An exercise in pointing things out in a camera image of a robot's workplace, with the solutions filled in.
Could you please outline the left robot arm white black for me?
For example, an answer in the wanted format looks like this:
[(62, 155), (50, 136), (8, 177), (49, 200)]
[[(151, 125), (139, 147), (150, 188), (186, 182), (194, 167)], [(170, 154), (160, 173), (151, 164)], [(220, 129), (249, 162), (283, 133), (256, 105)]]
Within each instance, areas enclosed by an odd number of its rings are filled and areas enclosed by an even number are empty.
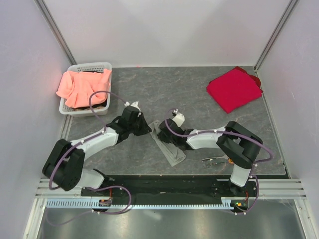
[(122, 114), (96, 133), (73, 141), (58, 140), (42, 169), (43, 175), (49, 179), (49, 189), (70, 191), (78, 184), (86, 187), (85, 183), (89, 183), (97, 195), (106, 195), (109, 183), (102, 173), (84, 170), (84, 161), (105, 148), (121, 143), (130, 134), (141, 136), (151, 131), (139, 103), (134, 102), (126, 103)]

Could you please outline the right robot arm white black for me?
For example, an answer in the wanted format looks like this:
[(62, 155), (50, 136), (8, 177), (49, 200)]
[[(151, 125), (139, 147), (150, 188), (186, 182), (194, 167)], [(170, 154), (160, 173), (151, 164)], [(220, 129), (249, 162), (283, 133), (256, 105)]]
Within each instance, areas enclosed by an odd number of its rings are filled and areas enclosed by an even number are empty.
[(171, 143), (182, 151), (202, 148), (220, 149), (234, 163), (228, 190), (234, 196), (246, 191), (246, 182), (263, 141), (235, 121), (210, 130), (182, 129), (172, 119), (159, 125), (159, 140)]

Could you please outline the grey cloth napkin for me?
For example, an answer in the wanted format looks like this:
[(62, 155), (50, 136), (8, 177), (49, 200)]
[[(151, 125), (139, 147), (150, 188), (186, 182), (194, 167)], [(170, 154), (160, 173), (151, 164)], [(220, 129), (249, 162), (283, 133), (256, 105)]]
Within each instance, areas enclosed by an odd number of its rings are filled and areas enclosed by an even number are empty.
[(183, 162), (186, 159), (186, 155), (184, 152), (177, 148), (172, 143), (165, 143), (160, 141), (158, 134), (160, 132), (160, 121), (155, 120), (152, 123), (149, 124), (149, 127), (151, 128), (150, 135), (152, 136), (153, 140), (171, 165), (171, 167), (174, 167), (178, 165), (179, 163)]

